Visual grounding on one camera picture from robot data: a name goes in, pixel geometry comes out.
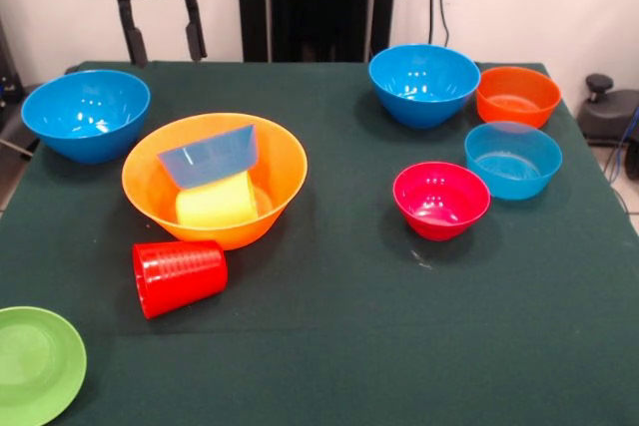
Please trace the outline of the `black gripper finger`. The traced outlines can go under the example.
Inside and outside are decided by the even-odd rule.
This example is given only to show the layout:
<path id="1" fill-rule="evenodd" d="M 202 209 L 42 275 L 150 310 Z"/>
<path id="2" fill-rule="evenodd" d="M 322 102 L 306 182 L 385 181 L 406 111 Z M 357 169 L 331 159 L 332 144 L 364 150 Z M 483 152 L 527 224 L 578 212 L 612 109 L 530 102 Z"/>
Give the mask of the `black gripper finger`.
<path id="1" fill-rule="evenodd" d="M 142 33 L 136 27 L 131 0 L 117 0 L 121 24 L 131 63 L 137 67 L 145 67 L 148 63 Z"/>
<path id="2" fill-rule="evenodd" d="M 194 62 L 200 62 L 207 57 L 207 50 L 201 24 L 198 0 L 184 1 L 189 16 L 189 22 L 186 26 L 186 34 L 190 55 Z"/>

